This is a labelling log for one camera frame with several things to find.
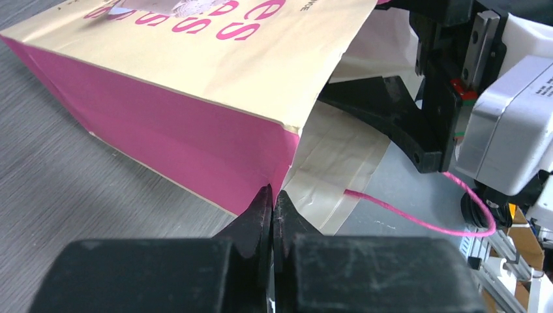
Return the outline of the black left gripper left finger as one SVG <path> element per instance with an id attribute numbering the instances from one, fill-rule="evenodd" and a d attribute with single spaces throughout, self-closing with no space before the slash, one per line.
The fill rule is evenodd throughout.
<path id="1" fill-rule="evenodd" d="M 212 237 L 87 239 L 56 257 L 31 312 L 268 312 L 273 192 Z"/>

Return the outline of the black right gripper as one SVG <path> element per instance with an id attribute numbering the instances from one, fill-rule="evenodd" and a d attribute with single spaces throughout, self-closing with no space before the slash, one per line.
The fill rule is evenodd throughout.
<path id="1" fill-rule="evenodd" d="M 552 25 L 551 1 L 385 1 L 384 8 L 409 12 L 419 38 L 419 75 L 428 74 L 429 62 L 443 61 L 452 78 L 477 93 L 506 64 L 504 36 L 510 17 Z M 462 99 L 447 80 L 430 80 L 420 108 L 399 76 L 328 83 L 318 99 L 386 135 L 418 172 L 448 170 Z"/>

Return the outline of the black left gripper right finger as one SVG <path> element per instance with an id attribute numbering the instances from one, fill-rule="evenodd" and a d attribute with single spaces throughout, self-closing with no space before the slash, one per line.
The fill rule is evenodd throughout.
<path id="1" fill-rule="evenodd" d="M 273 211 L 277 312 L 484 312 L 466 260 L 431 237 L 327 236 L 287 192 Z"/>

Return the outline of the pink paper gift bag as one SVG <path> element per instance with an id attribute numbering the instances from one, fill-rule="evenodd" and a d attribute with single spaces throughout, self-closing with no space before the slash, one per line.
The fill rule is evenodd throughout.
<path id="1" fill-rule="evenodd" d="M 65 1 L 1 40 L 90 135 L 234 215 L 286 190 L 327 234 L 389 140 L 323 86 L 420 84 L 408 12 L 375 1 Z"/>

